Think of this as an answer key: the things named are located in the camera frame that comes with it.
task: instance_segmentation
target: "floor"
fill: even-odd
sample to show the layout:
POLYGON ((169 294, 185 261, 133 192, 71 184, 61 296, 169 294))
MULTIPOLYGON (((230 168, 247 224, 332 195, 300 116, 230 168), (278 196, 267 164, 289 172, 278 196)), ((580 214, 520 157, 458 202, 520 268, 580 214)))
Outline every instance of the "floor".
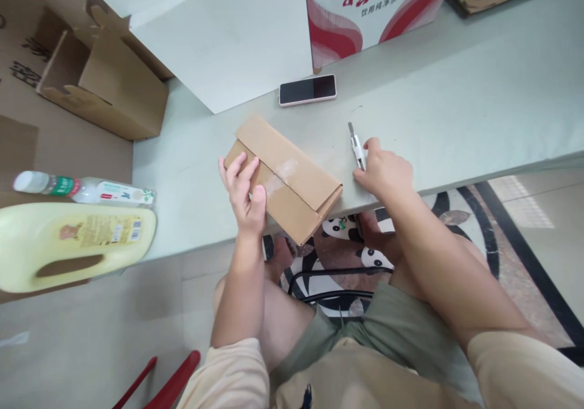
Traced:
MULTIPOLYGON (((584 322, 584 169, 498 178, 491 185, 584 322)), ((190 350, 206 355, 212 293, 232 249, 173 256, 0 305, 0 407, 112 407, 157 355, 155 373, 126 406, 142 407, 190 350)))

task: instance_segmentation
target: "bottle label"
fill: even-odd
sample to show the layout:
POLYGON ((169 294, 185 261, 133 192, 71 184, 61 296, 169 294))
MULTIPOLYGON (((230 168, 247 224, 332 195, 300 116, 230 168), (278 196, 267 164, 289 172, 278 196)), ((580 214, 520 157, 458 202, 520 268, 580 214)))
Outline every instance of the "bottle label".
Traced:
POLYGON ((111 200, 112 202, 133 202, 144 205, 152 205, 154 203, 154 192, 152 191, 109 181, 100 182, 97 185, 97 193, 101 200, 111 200))
POLYGON ((50 194, 56 196, 73 196, 79 191, 79 187, 81 186, 79 180, 60 176, 57 176, 56 178, 57 182, 55 183, 55 188, 51 190, 50 194))
POLYGON ((142 238, 142 218, 135 215, 70 216, 54 223, 51 234, 67 248, 132 245, 142 238))

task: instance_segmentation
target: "hand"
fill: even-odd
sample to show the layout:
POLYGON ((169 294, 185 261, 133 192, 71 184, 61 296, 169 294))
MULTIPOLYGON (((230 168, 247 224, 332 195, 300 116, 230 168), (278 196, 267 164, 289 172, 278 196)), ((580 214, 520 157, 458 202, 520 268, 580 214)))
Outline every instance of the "hand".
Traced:
POLYGON ((367 167, 353 171, 353 177, 367 191, 377 197, 399 198, 414 191, 414 169, 401 156, 393 152, 382 150, 379 138, 369 138, 363 148, 368 150, 367 167))
POLYGON ((225 170, 225 159, 219 157, 219 173, 223 185, 229 192, 229 200, 237 219, 239 234, 258 238, 262 236, 263 230, 266 228, 266 189, 261 185, 255 186, 252 198, 249 199, 249 181, 260 160, 256 156, 239 173, 245 159, 246 153, 241 152, 225 170))

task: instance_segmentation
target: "red chair leg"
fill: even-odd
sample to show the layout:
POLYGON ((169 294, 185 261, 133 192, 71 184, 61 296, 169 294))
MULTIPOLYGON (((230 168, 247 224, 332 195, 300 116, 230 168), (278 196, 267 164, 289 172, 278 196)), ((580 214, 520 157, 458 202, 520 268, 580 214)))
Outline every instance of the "red chair leg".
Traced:
POLYGON ((126 402, 130 399, 130 397, 136 391, 140 383, 142 383, 142 381, 146 378, 150 370, 154 368, 154 365, 156 364, 157 360, 158 358, 154 356, 148 361, 148 365, 146 365, 146 368, 144 368, 144 370, 140 373, 138 378, 134 381, 134 383, 132 383, 132 386, 130 386, 130 388, 126 391, 126 393, 123 395, 120 401, 116 403, 113 409, 122 409, 122 406, 124 406, 126 402))
POLYGON ((144 409, 170 409, 201 361, 201 353, 192 351, 182 365, 144 409))

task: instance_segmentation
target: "beige shirt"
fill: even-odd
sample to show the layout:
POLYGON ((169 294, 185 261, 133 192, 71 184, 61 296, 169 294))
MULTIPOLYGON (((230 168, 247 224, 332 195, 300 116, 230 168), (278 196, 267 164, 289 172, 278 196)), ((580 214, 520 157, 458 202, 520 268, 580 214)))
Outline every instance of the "beige shirt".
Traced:
MULTIPOLYGON (((540 341, 508 332, 483 333, 468 345, 468 359, 487 408, 584 408, 584 371, 540 341)), ((257 339, 210 348, 178 408, 298 409, 307 390, 309 407, 315 409, 479 407, 345 338, 281 385, 272 401, 257 339)))

